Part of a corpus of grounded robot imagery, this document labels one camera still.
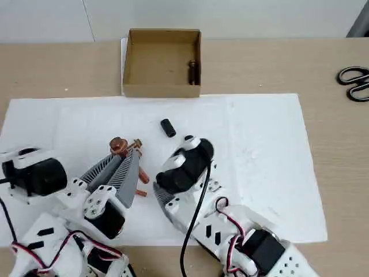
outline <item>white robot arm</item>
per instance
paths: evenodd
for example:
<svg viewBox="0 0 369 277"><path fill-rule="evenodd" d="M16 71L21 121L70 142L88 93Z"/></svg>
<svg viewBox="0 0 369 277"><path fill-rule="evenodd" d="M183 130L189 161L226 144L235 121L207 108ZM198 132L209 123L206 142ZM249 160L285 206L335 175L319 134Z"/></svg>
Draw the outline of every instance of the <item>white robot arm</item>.
<svg viewBox="0 0 369 277"><path fill-rule="evenodd" d="M271 222L229 204L227 184L210 176L213 153L208 140L187 136L164 164L154 191L168 219L218 259L226 276L317 277L290 242L270 231Z"/></svg>
<svg viewBox="0 0 369 277"><path fill-rule="evenodd" d="M1 156L9 196L27 205L55 201L26 234L14 241L10 277L134 277L128 257L110 247L119 239L139 178L138 149L108 155L81 178L67 180L52 151L14 149Z"/></svg>

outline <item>black scissors handle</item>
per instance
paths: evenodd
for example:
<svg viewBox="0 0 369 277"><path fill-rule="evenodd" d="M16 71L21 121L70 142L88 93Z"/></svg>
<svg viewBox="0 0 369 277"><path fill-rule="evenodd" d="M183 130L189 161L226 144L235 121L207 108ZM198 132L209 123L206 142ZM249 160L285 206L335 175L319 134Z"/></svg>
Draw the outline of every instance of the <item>black scissors handle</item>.
<svg viewBox="0 0 369 277"><path fill-rule="evenodd" d="M361 75L350 79L344 79L344 74L351 71L361 73ZM369 69L361 66L350 66L348 68L344 68L337 74L337 82L340 85L358 84L365 82L367 79L369 80Z"/></svg>
<svg viewBox="0 0 369 277"><path fill-rule="evenodd" d="M344 79L344 74L351 71L358 72L360 73L360 75L352 77L350 79ZM357 84L357 86L347 90L347 97L350 100L356 102L369 101L369 97L358 97L355 95L356 92L369 88L369 69L363 68L361 66L350 66L338 72L336 80L341 85Z"/></svg>

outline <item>black wire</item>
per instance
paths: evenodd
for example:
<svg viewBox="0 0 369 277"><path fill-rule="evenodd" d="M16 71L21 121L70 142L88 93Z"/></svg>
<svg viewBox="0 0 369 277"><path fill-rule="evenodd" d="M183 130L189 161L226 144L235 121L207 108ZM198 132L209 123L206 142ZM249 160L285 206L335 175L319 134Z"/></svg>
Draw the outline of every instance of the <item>black wire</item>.
<svg viewBox="0 0 369 277"><path fill-rule="evenodd" d="M13 242L17 242L17 235L16 235L16 232L14 231L12 220L10 219L10 216L9 216L8 211L7 211L6 205L5 205L4 201L2 201L1 197L0 197L0 204L1 204L2 209L4 210L4 214L5 214L5 217L6 217L7 224L9 225L9 229L12 232Z"/></svg>
<svg viewBox="0 0 369 277"><path fill-rule="evenodd" d="M0 184L4 184L4 183L9 183L10 179L5 178L5 179L0 179Z"/></svg>
<svg viewBox="0 0 369 277"><path fill-rule="evenodd" d="M207 171L206 171L206 178L205 178L205 182L204 182L204 187L202 188L202 192L201 192L200 198L198 200L198 204L197 204L197 207L195 209L194 215L192 217L192 220L191 220L191 223L190 223L190 227L189 227L189 229L187 231L186 237L184 238L183 245L182 245L182 250L180 251L179 264L180 264L180 271L182 272L182 276L183 277L187 277L186 271L185 271L185 265L184 265L186 247L187 247L187 244L189 243L189 239L190 239L190 236L191 236L192 229L195 226L196 218L197 218L198 213L199 213L199 211L201 209L202 201L204 200L204 197L205 197L206 188L208 187L209 178L210 178L211 164L212 164L212 162L209 161L209 163L207 165Z"/></svg>

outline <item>wooden table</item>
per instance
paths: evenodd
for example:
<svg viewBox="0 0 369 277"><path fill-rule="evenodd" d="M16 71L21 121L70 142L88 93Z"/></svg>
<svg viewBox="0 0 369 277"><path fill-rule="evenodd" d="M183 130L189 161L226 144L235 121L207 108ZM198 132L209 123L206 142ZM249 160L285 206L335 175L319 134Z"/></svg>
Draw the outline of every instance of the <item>wooden table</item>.
<svg viewBox="0 0 369 277"><path fill-rule="evenodd" d="M366 276L369 262L369 104L354 103L335 74L369 67L369 39L204 40L202 93L297 92L314 157L329 241L299 245L321 276ZM119 95L119 42L0 45L0 119L10 98ZM177 247L127 247L140 276L180 276ZM218 276L199 247L189 276ZM8 274L12 254L0 252Z"/></svg>

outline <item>cardboard box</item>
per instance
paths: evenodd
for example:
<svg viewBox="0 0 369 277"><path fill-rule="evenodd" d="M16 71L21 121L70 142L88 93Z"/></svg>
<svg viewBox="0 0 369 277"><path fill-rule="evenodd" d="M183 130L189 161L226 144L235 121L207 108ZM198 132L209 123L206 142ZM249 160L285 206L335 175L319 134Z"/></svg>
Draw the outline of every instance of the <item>cardboard box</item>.
<svg viewBox="0 0 369 277"><path fill-rule="evenodd" d="M146 98L199 97L200 46L197 29L131 29L122 65L122 93ZM198 64L198 85L189 84L191 60Z"/></svg>

